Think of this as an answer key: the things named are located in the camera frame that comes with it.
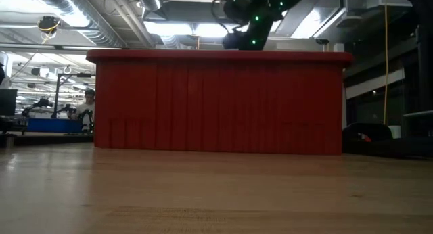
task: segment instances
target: red plastic bin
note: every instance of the red plastic bin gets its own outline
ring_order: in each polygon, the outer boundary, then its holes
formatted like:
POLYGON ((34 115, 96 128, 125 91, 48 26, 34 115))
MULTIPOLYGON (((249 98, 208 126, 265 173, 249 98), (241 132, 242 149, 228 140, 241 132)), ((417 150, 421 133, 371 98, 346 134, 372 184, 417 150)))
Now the red plastic bin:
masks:
POLYGON ((91 50, 95 146, 342 153, 348 53, 91 50))

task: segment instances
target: computer monitor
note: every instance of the computer monitor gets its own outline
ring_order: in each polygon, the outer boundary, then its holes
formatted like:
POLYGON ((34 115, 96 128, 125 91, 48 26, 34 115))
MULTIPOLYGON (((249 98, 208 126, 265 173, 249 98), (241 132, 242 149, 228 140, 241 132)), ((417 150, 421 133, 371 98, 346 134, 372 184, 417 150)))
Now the computer monitor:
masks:
POLYGON ((0 89, 0 116, 15 115, 17 89, 0 89))

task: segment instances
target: man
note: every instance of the man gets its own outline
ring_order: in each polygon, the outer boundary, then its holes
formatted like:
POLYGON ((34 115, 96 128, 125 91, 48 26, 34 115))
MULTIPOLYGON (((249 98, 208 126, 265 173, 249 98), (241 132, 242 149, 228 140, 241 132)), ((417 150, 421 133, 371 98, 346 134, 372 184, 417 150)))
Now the man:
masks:
POLYGON ((6 75, 3 69, 3 64, 0 62, 0 89, 8 89, 10 87, 10 78, 6 75))
MULTIPOLYGON (((86 102, 77 106, 76 112, 74 114, 70 114, 68 112, 69 119, 78 120, 80 113, 84 112, 85 110, 91 110, 93 112, 93 118, 95 117, 95 91, 93 89, 86 90, 84 97, 86 102)), ((90 119, 88 115, 84 116, 83 124, 86 125, 83 127, 83 129, 88 130, 90 125, 90 119)))

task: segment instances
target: wooden surface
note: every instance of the wooden surface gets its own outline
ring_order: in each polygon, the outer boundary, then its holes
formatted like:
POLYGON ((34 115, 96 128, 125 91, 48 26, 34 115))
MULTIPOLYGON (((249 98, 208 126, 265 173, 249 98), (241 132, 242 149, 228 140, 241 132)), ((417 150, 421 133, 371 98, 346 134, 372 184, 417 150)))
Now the wooden surface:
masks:
POLYGON ((0 151, 0 233, 433 233, 433 163, 93 149, 0 151))

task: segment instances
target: blue bin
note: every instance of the blue bin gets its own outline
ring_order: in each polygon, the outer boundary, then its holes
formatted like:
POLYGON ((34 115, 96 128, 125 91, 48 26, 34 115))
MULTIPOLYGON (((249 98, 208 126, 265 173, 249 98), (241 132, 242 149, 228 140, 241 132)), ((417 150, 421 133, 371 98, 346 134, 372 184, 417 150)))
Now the blue bin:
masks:
POLYGON ((81 133, 81 123, 69 119, 29 118, 28 132, 81 133))

